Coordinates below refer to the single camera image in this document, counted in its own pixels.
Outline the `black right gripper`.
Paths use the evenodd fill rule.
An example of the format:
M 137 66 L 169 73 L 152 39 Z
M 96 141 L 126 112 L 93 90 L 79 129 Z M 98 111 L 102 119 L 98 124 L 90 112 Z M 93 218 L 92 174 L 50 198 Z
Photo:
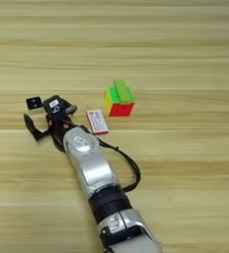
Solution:
M 51 136 L 56 147 L 63 147 L 64 135 L 74 127 L 68 115 L 73 115 L 77 110 L 78 107 L 76 105 L 70 105 L 66 108 L 65 113 L 46 115 L 48 128 L 45 131 L 38 130 L 31 117 L 27 114 L 24 114 L 24 121 L 36 141 Z

